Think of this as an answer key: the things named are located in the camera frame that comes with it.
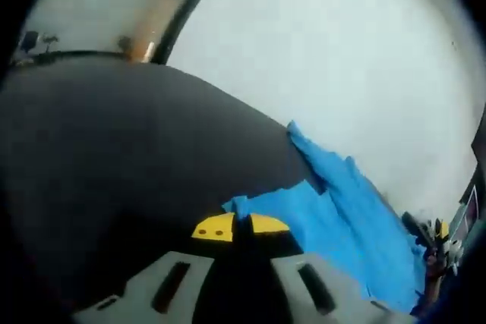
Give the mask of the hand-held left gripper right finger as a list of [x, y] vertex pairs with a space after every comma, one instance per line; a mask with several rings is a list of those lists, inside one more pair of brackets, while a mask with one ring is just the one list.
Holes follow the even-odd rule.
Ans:
[[409, 314], [363, 299], [356, 280], [314, 253], [270, 260], [294, 323], [413, 323]]

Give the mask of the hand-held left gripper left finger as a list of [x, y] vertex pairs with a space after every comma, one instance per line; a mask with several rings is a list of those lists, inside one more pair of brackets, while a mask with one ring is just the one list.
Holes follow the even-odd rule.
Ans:
[[170, 251], [111, 295], [74, 314], [77, 323], [191, 323], [215, 259]]

